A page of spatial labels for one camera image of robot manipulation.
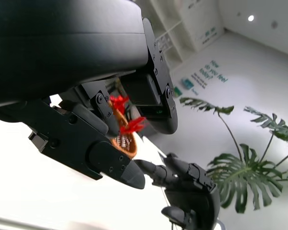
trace screw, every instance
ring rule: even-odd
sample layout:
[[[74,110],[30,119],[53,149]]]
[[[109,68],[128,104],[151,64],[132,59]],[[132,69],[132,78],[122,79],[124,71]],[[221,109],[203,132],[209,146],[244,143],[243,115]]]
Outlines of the screw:
[[[102,97],[101,97],[100,95],[98,95],[98,97],[97,97],[97,102],[98,102],[99,104],[101,104],[101,102],[102,102]]]
[[[71,115],[68,119],[69,124],[76,124],[78,118],[75,115]]]
[[[53,140],[50,142],[50,147],[53,148],[53,149],[55,149],[55,148],[57,148],[57,147],[59,146],[59,144],[60,144],[59,140],[53,139]]]
[[[171,95],[171,91],[169,88],[167,88],[167,98],[169,98],[170,95]]]

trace white shelf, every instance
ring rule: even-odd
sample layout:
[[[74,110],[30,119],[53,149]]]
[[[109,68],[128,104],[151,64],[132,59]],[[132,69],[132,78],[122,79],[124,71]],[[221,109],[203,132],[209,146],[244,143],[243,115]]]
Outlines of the white shelf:
[[[222,34],[216,0],[135,0],[153,27],[170,70]],[[215,28],[217,35],[210,34]]]
[[[165,29],[168,31],[181,21],[174,0],[147,0],[157,12]]]
[[[164,57],[170,69],[174,69],[182,63],[182,59],[174,46],[164,53]]]
[[[180,23],[174,27],[169,32],[169,36],[182,61],[187,60],[195,53],[195,47],[184,24]]]

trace robotic finger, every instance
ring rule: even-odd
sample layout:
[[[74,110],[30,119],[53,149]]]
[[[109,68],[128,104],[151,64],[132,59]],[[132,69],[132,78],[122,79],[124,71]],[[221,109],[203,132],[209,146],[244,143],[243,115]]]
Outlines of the robotic finger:
[[[171,187],[178,183],[177,178],[171,170],[163,165],[154,165],[151,162],[143,160],[134,160],[144,174],[153,179],[153,185],[159,187]]]
[[[212,230],[220,209],[216,185],[206,171],[195,163],[186,163],[170,153],[165,166],[136,160],[153,185],[165,187],[171,206],[162,210],[169,221],[186,230]]]

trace wicker basket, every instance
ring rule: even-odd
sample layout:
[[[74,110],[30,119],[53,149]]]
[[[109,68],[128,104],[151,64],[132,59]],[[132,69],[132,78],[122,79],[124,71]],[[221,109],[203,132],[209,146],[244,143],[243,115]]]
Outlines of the wicker basket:
[[[114,109],[112,103],[109,104],[113,110],[113,114],[115,115],[119,123],[119,126],[120,127],[127,126],[128,121],[126,120],[125,116],[121,114],[119,110]],[[125,153],[130,159],[133,159],[135,157],[137,152],[137,146],[134,135],[132,133],[122,135],[120,134],[118,137],[113,138],[110,141],[116,149]]]

